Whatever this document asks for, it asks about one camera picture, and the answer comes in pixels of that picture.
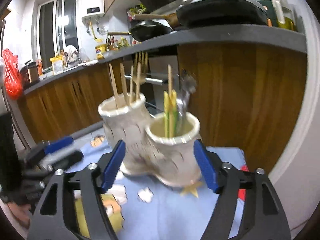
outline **yellow container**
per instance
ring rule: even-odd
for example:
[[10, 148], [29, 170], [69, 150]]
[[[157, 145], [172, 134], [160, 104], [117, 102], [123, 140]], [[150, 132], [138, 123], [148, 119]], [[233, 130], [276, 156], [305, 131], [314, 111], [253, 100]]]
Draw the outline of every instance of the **yellow container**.
[[96, 46], [97, 59], [104, 58], [103, 53], [106, 52], [106, 44]]

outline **window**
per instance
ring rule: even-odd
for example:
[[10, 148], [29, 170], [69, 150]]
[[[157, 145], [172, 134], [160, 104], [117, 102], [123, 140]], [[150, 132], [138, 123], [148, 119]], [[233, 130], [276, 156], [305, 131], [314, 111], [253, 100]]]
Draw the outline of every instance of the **window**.
[[43, 69], [50, 67], [50, 58], [66, 46], [79, 51], [76, 28], [76, 0], [52, 0], [39, 6], [37, 18], [37, 51]]

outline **water heater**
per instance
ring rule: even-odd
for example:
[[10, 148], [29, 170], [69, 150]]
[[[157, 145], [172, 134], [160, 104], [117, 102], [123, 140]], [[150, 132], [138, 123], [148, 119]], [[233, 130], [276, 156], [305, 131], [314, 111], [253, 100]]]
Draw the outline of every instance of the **water heater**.
[[104, 0], [81, 0], [82, 19], [102, 17]]

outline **gray countertop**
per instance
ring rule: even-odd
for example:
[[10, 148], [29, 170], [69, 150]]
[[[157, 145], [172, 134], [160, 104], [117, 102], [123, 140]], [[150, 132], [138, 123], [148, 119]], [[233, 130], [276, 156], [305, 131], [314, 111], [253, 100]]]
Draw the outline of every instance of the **gray countertop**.
[[[263, 25], [215, 25], [201, 28], [194, 28], [182, 31], [174, 31], [137, 44], [132, 47], [123, 48], [117, 52], [107, 52], [104, 59], [94, 60], [91, 65], [105, 63], [117, 58], [131, 55], [140, 51], [156, 49], [166, 46], [200, 43], [200, 42], [249, 42], [267, 44], [281, 48], [291, 49], [297, 52], [307, 53], [306, 37], [302, 33], [297, 33], [277, 27]], [[58, 75], [40, 81], [38, 84], [26, 89], [24, 94], [28, 94], [49, 82], [64, 77], [66, 75], [83, 70], [90, 66], [81, 64], [78, 67], [67, 70]]]

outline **red plastic bag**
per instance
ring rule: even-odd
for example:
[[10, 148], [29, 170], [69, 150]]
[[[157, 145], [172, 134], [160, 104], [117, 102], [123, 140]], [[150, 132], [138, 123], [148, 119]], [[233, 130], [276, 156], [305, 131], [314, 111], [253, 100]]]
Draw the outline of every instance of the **red plastic bag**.
[[17, 100], [23, 92], [22, 78], [18, 70], [18, 56], [13, 55], [9, 49], [4, 49], [2, 57], [5, 63], [4, 86], [8, 96], [13, 100]]

